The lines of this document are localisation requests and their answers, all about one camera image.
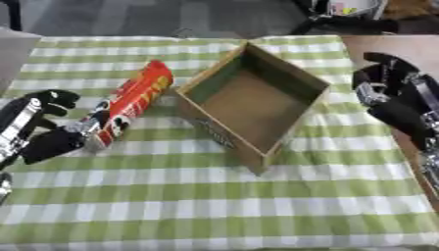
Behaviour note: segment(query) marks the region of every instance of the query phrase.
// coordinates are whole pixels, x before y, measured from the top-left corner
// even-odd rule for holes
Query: pringles can
[[[92,118],[98,112],[109,111],[110,116],[105,125],[88,138],[86,149],[99,151],[107,148],[172,82],[170,69],[158,60],[151,61],[136,77],[113,91],[88,114],[87,118]]]

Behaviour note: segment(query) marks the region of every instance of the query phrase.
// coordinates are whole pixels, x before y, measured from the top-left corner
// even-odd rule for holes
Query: green and white gingham cloth
[[[233,39],[46,37],[3,102],[31,91],[79,93],[88,109],[152,59],[184,84],[238,46]],[[242,250],[439,246],[439,221],[389,129],[352,93],[337,36],[253,42],[331,83],[288,154],[254,176],[165,95],[122,140],[91,155],[16,163],[0,208],[0,250]]]

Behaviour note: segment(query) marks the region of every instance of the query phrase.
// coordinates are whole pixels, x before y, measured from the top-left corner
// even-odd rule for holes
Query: white object
[[[431,7],[439,9],[439,0],[431,0]]]
[[[387,3],[388,0],[331,0],[328,10],[331,15],[366,15],[372,20],[379,20]]]

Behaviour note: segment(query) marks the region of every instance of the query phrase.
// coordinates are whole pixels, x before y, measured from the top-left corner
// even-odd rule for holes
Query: box label
[[[235,148],[235,145],[226,135],[215,130],[214,123],[211,120],[196,119],[195,122],[200,125],[218,144],[231,149]]]

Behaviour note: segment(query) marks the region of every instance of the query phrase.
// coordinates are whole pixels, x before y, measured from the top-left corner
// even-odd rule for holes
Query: wooden box
[[[243,43],[176,90],[179,113],[260,175],[328,84]]]

